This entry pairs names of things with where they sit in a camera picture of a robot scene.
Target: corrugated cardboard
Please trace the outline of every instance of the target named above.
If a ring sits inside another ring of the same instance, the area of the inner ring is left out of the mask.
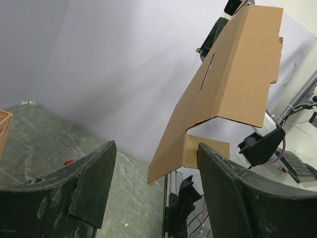
[[[6,139],[9,134],[12,116],[12,113],[0,110],[0,159],[3,153]]]
[[[278,77],[283,9],[246,5],[230,19],[176,105],[149,168],[148,183],[197,168],[200,142],[229,158],[229,144],[186,133],[215,117],[262,127],[269,86]]]

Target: marble floor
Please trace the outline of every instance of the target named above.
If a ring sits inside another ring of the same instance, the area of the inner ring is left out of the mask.
[[[25,182],[78,160],[104,141],[47,111],[25,104],[13,120],[0,160],[0,186]],[[146,184],[149,164],[118,150],[102,229],[97,238],[159,238],[163,180]]]

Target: cardboard flap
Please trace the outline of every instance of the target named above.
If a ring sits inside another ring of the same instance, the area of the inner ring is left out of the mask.
[[[199,142],[229,158],[225,142],[186,131],[222,117],[262,127],[271,83],[276,82],[283,9],[243,5],[222,30],[176,105],[152,160],[148,183],[179,168],[197,168]]]

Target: black bracket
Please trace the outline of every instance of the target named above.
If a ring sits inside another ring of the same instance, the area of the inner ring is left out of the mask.
[[[285,131],[282,128],[276,128],[264,137],[253,133],[238,145],[240,148],[239,154],[243,154],[252,167],[265,164],[284,137]]]
[[[169,205],[165,208],[165,233],[169,237],[187,238],[187,218],[195,210],[194,202],[202,198],[193,187],[193,176],[189,176],[180,185],[179,195],[170,193]]]

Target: purple cable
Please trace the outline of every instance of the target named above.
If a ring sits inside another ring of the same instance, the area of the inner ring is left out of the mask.
[[[202,233],[203,232],[203,229],[204,229],[204,219],[205,219],[205,205],[206,205],[206,201],[205,201],[205,196],[204,196],[204,200],[203,200],[203,214],[202,214],[202,224],[200,226],[200,232]]]
[[[272,118],[272,120],[274,121],[274,123],[276,124],[277,127],[281,128],[281,126],[278,124],[277,120],[272,116],[271,113],[269,113],[269,111],[266,109],[265,112],[268,114],[268,116],[270,118]],[[282,151],[280,153],[280,155],[275,159],[275,160],[272,160],[270,162],[267,162],[265,165],[271,165],[271,164],[274,164],[275,162],[279,161],[282,156],[284,155],[284,152],[285,152],[285,149],[286,149],[286,140],[285,140],[285,137],[283,138],[283,146],[282,146]]]

